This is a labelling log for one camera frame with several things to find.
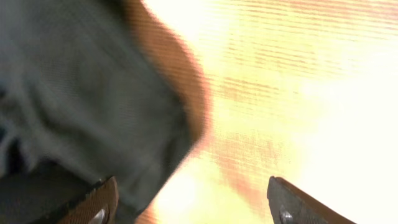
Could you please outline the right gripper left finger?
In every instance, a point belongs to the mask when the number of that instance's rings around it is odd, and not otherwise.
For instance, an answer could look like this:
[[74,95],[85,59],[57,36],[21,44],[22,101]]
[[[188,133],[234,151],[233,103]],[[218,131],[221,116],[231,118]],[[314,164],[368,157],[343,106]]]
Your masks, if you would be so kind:
[[87,184],[71,175],[15,175],[1,179],[1,223],[113,223],[118,200],[114,177]]

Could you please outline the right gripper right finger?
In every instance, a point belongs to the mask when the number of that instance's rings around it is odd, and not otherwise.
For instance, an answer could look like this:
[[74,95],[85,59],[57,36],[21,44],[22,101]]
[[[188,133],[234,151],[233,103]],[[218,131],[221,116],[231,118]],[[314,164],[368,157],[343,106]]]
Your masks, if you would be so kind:
[[267,199],[274,224],[355,224],[281,177],[270,177]]

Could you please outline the black t-shirt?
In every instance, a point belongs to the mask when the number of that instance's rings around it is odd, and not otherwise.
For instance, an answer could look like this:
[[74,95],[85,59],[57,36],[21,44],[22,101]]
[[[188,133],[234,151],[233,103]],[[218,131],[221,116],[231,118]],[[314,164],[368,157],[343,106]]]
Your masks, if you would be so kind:
[[132,39],[126,1],[1,2],[1,175],[54,161],[117,178],[133,219],[192,146],[180,99]]

